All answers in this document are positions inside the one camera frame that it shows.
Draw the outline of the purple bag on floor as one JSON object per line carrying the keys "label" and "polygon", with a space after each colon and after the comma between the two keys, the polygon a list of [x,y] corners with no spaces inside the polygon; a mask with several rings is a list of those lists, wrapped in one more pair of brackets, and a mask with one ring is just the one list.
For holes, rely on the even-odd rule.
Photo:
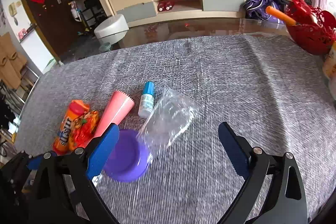
{"label": "purple bag on floor", "polygon": [[266,13],[265,9],[268,6],[272,6],[273,8],[284,12],[288,4],[288,0],[247,0],[244,3],[243,8],[247,19],[261,20],[284,25],[282,20],[269,15]]}

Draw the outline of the grey woven table cloth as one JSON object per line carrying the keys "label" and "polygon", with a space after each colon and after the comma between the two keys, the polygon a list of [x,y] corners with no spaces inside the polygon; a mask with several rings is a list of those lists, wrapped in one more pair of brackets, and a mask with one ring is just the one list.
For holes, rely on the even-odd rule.
{"label": "grey woven table cloth", "polygon": [[134,182],[104,174],[97,185],[118,221],[218,221],[243,184],[219,141],[222,122],[252,146],[294,155],[313,219],[335,190],[335,106],[321,63],[285,36],[204,36],[94,55],[40,78],[15,147],[51,148],[74,99],[103,111],[120,90],[139,103],[153,81],[159,108],[150,121],[134,107],[120,124],[145,129],[148,171]]}

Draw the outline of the orange m&m's tube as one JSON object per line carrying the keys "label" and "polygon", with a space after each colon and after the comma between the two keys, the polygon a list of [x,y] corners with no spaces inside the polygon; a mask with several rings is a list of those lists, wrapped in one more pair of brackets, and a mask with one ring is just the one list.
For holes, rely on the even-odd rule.
{"label": "orange m&m's tube", "polygon": [[58,155],[65,155],[69,151],[69,137],[72,122],[79,116],[87,113],[90,106],[82,100],[72,100],[61,122],[60,129],[53,143],[53,150]]}

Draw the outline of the purple plastic lid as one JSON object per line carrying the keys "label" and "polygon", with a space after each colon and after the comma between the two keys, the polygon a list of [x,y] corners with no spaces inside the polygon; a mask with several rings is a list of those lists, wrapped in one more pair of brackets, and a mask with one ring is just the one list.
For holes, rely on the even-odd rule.
{"label": "purple plastic lid", "polygon": [[119,182],[132,182],[140,178],[149,166],[149,151],[137,139],[138,132],[131,129],[120,130],[117,144],[104,165],[105,173]]}

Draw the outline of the orange red snack wrapper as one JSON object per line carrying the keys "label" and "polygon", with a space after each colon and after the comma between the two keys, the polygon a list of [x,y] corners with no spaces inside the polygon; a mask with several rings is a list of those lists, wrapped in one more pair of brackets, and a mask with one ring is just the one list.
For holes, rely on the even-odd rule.
{"label": "orange red snack wrapper", "polygon": [[86,147],[94,136],[99,119],[99,111],[91,110],[72,122],[69,137],[70,151],[74,151],[78,147]]}

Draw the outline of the small blue-capped white bottle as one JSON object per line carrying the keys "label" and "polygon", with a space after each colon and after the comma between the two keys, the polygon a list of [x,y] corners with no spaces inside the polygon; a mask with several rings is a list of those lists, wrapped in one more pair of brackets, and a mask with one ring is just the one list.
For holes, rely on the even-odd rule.
{"label": "small blue-capped white bottle", "polygon": [[139,108],[138,116],[141,118],[148,118],[154,108],[154,83],[147,82],[143,88]]}

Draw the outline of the white yellow bottle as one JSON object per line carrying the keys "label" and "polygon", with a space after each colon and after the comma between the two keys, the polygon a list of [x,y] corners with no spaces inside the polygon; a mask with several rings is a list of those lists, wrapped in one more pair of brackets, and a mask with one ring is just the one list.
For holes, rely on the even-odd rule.
{"label": "white yellow bottle", "polygon": [[336,66],[336,42],[333,42],[329,53],[326,56],[324,64],[322,66],[322,71],[324,75],[331,79],[335,74],[335,66]]}

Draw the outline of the pink plastic vase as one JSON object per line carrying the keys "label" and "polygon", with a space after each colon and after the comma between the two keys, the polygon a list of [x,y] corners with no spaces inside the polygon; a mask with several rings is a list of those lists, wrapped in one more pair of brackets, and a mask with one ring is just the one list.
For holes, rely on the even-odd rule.
{"label": "pink plastic vase", "polygon": [[119,125],[129,114],[133,106],[134,100],[129,95],[119,90],[114,91],[93,137],[100,137],[111,123]]}

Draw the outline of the dark brown door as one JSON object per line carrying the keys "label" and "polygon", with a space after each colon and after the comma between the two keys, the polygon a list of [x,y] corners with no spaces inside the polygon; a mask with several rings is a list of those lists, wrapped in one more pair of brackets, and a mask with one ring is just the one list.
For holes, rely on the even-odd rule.
{"label": "dark brown door", "polygon": [[82,31],[74,20],[69,0],[22,0],[30,22],[43,44],[56,60],[69,50]]}

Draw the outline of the tan hanging coat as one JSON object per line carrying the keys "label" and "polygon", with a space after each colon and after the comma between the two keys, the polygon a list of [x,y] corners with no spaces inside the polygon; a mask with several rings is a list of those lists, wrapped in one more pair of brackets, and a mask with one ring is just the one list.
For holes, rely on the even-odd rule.
{"label": "tan hanging coat", "polygon": [[27,64],[27,59],[17,51],[8,32],[1,36],[0,43],[1,80],[9,89],[16,90],[21,84],[21,71]]}

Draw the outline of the red ornamental basket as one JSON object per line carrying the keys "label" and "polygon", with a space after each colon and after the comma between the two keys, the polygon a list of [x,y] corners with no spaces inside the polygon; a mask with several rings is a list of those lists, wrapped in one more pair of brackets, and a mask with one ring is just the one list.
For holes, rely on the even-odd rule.
{"label": "red ornamental basket", "polygon": [[325,55],[335,42],[335,16],[304,0],[291,0],[285,14],[296,21],[287,25],[294,42],[312,55]]}

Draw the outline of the clear plastic bag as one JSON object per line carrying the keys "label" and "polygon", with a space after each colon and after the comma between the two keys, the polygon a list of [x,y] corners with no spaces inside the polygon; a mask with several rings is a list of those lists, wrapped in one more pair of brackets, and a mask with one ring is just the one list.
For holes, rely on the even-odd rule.
{"label": "clear plastic bag", "polygon": [[161,98],[137,135],[137,139],[149,151],[149,164],[187,131],[198,118],[200,107],[191,97],[174,89],[164,88]]}

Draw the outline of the beige TV cabinet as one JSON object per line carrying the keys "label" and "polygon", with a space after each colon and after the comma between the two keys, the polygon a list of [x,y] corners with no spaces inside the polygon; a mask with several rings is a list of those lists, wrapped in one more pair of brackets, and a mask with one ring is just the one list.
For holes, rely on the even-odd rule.
{"label": "beige TV cabinet", "polygon": [[108,0],[131,27],[199,18],[244,18],[246,0]]}

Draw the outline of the white round stool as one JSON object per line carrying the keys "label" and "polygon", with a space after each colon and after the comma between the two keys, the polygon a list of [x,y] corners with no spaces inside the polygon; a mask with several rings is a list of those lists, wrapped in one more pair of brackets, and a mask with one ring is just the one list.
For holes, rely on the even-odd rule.
{"label": "white round stool", "polygon": [[125,17],[122,14],[117,14],[100,23],[94,29],[94,34],[101,45],[106,43],[113,45],[123,39],[128,30]]}

